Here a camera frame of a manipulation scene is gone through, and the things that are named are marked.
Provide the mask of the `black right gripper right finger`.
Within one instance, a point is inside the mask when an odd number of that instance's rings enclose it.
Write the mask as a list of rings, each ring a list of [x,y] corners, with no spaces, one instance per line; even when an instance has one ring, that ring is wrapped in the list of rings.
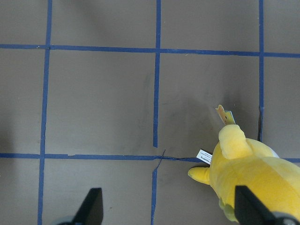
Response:
[[[247,186],[235,187],[234,214],[240,225],[275,224],[275,216]]]

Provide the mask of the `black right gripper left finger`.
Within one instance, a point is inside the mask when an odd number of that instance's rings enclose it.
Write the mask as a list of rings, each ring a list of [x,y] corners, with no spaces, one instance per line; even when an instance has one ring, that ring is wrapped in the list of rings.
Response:
[[[91,188],[79,210],[71,221],[72,225],[101,225],[104,218],[102,188]]]

